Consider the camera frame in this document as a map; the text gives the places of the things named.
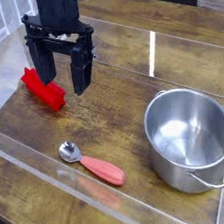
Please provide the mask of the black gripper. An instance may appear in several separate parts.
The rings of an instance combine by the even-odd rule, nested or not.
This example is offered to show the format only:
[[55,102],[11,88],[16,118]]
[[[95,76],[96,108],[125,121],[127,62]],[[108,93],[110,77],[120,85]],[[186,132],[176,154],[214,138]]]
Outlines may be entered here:
[[77,34],[75,47],[71,51],[71,75],[76,95],[81,95],[91,84],[93,28],[80,21],[78,2],[80,0],[36,0],[37,14],[24,14],[21,18],[26,28],[26,43],[38,76],[44,85],[48,85],[56,77],[54,55],[52,49],[45,47],[45,42],[53,42],[59,50],[66,49],[67,43],[55,38],[60,35]]

